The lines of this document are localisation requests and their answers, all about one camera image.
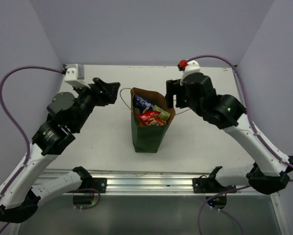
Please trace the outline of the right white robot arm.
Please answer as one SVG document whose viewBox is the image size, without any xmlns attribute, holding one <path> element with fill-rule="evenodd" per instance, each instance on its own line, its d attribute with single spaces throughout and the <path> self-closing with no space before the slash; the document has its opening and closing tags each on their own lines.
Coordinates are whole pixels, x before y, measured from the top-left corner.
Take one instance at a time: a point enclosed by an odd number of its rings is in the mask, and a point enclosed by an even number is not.
<svg viewBox="0 0 293 235">
<path fill-rule="evenodd" d="M 166 81 L 166 101 L 169 108 L 189 107 L 204 121 L 231 136 L 254 160 L 253 164 L 225 168 L 217 166 L 202 185 L 212 192 L 249 185 L 270 195 L 283 190 L 292 171 L 293 156 L 279 152 L 264 136 L 255 131 L 247 109 L 229 94 L 217 94 L 211 78 L 195 72 L 184 79 Z"/>
</svg>

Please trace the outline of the red snack packet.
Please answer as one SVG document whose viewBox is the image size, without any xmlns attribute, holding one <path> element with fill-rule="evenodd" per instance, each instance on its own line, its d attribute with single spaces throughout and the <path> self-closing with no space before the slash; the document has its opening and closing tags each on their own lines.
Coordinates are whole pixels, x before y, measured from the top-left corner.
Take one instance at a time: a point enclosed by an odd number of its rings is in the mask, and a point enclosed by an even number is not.
<svg viewBox="0 0 293 235">
<path fill-rule="evenodd" d="M 159 118 L 160 114 L 161 112 L 159 111 L 147 111 L 145 113 L 139 114 L 138 118 L 143 126 L 164 126 L 166 125 L 166 122 Z"/>
</svg>

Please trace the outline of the blue chips bag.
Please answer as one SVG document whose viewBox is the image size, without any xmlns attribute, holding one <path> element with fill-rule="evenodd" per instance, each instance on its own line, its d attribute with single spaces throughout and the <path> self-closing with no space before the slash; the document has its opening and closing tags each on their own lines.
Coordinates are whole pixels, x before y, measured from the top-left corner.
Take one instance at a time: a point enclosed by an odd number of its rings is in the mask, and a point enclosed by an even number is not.
<svg viewBox="0 0 293 235">
<path fill-rule="evenodd" d="M 134 95 L 134 108 L 139 110 L 139 114 L 154 110 L 154 104 L 138 95 Z"/>
</svg>

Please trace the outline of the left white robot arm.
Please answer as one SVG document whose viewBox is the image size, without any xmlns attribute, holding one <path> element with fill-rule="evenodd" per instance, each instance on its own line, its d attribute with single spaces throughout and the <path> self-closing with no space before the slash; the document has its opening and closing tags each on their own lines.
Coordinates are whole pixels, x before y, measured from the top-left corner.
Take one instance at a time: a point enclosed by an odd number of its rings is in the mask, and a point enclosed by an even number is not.
<svg viewBox="0 0 293 235">
<path fill-rule="evenodd" d="M 0 186 L 1 222 L 22 223 L 45 202 L 66 192 L 97 192 L 91 174 L 81 166 L 50 182 L 35 182 L 74 141 L 96 106 L 116 102 L 119 88 L 119 82 L 94 78 L 92 84 L 73 88 L 77 96 L 60 92 L 52 99 L 47 106 L 47 120 L 32 137 L 29 152 Z"/>
</svg>

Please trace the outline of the green paper bag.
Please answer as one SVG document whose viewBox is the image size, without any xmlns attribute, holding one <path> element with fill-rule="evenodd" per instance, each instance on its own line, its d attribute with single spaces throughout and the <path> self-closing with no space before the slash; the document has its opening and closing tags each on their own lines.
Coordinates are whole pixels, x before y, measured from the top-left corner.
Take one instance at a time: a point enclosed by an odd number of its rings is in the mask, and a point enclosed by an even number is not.
<svg viewBox="0 0 293 235">
<path fill-rule="evenodd" d="M 131 136 L 132 143 L 137 153 L 157 153 L 162 140 L 170 127 L 174 117 L 177 115 L 174 108 L 168 108 L 165 97 L 155 91 L 148 91 L 139 88 L 130 88 L 131 101 L 128 105 L 125 105 L 129 108 L 131 112 Z M 153 102 L 158 105 L 164 111 L 170 113 L 170 117 L 167 120 L 167 124 L 164 126 L 142 126 L 139 124 L 138 113 L 134 108 L 134 96 L 138 95 L 142 98 Z"/>
</svg>

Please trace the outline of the small green snack packet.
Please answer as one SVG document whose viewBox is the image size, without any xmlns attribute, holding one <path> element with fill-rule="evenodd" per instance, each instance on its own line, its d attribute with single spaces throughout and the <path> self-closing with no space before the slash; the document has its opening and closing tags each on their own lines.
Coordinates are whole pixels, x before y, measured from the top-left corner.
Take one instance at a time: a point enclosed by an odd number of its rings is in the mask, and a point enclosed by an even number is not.
<svg viewBox="0 0 293 235">
<path fill-rule="evenodd" d="M 170 116 L 171 116 L 171 114 L 169 112 L 165 111 L 164 109 L 160 108 L 157 105 L 154 105 L 153 110 L 160 112 L 160 114 L 158 115 L 158 117 L 161 120 L 163 120 L 163 121 L 167 121 L 170 118 Z"/>
</svg>

